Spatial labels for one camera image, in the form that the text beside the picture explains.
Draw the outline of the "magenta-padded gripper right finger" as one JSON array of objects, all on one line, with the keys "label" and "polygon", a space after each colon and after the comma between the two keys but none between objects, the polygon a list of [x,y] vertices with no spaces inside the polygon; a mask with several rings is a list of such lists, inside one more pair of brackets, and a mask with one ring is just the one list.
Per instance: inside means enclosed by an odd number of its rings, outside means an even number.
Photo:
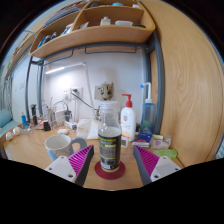
[{"label": "magenta-padded gripper right finger", "polygon": [[136,159],[143,185],[168,176],[180,170],[167,156],[158,157],[147,149],[135,146],[133,155]]}]

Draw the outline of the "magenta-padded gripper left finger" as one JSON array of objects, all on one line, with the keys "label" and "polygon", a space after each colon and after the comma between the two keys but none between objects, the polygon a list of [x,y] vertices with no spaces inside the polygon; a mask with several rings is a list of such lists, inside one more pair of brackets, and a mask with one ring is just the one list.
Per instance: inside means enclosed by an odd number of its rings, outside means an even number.
[{"label": "magenta-padded gripper left finger", "polygon": [[69,157],[60,156],[46,168],[46,171],[83,186],[93,155],[94,146],[87,146]]}]

